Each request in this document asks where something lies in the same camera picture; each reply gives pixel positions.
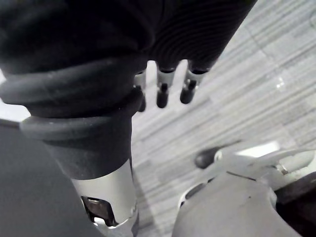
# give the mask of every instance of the robotic hand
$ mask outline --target robotic hand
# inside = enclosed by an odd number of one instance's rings
[[[148,60],[157,105],[189,66],[190,103],[255,0],[24,0],[0,2],[0,97],[24,105],[21,130],[43,141],[73,182],[89,219],[109,237],[136,236],[131,117],[146,106]]]

